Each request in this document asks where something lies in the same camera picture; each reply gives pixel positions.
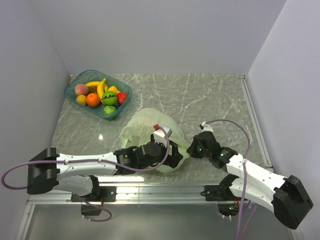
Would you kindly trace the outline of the light green plastic bag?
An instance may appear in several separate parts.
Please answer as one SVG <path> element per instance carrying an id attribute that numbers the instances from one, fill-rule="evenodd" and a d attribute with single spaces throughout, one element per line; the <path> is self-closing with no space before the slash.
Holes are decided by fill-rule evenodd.
<path id="1" fill-rule="evenodd" d="M 190 144 L 186 141 L 185 135 L 179 125 L 161 111 L 155 108 L 143 108 L 137 111 L 121 130 L 121 147 L 128 148 L 147 144 L 151 139 L 151 134 L 155 131 L 154 125 L 156 124 L 172 130 L 169 140 L 177 144 L 177 150 L 182 155 L 182 159 L 178 162 L 177 166 L 163 164 L 156 169 L 161 173 L 170 173 L 181 167 L 189 157 L 187 148 Z"/>

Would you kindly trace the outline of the green apple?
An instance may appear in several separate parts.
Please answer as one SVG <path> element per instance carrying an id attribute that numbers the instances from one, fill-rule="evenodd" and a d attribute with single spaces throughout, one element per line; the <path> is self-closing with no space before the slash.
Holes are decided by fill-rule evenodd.
<path id="1" fill-rule="evenodd" d="M 108 105 L 108 106 L 112 106 L 115 103 L 118 102 L 118 96 L 115 92 L 113 91 L 106 91 L 102 97 L 101 97 L 101 101 L 103 104 Z"/>

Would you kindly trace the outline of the yellow fruit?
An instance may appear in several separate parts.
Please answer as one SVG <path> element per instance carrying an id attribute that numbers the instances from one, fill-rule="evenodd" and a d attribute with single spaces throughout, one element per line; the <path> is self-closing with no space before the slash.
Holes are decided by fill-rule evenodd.
<path id="1" fill-rule="evenodd" d="M 98 83 L 97 87 L 96 87 L 97 88 L 97 94 L 98 94 L 100 100 L 102 99 L 103 94 L 105 93 L 105 90 L 108 89 L 108 86 L 106 84 L 106 80 L 107 80 L 106 78 L 103 78 L 102 81 L 100 81 Z"/>

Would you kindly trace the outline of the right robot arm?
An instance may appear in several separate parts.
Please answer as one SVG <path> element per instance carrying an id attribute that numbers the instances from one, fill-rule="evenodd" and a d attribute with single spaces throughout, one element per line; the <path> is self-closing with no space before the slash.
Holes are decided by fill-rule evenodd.
<path id="1" fill-rule="evenodd" d="M 193 137 L 187 153 L 208 159 L 227 176 L 218 185 L 206 185 L 201 193 L 207 201 L 231 201 L 244 197 L 274 213 L 278 221 L 295 230 L 314 204 L 303 183 L 294 175 L 285 177 L 246 160 L 235 150 L 221 147 L 210 131 Z"/>

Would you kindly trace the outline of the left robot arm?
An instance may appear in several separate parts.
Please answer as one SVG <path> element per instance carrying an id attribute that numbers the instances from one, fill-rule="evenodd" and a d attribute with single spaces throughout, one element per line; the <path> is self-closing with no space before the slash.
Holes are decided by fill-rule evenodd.
<path id="1" fill-rule="evenodd" d="M 131 175 L 153 167 L 175 168 L 182 161 L 178 145 L 165 139 L 150 141 L 100 155 L 58 154 L 50 147 L 29 161 L 27 193 L 45 194 L 52 190 L 70 192 L 87 201 L 101 195 L 99 176 Z"/>

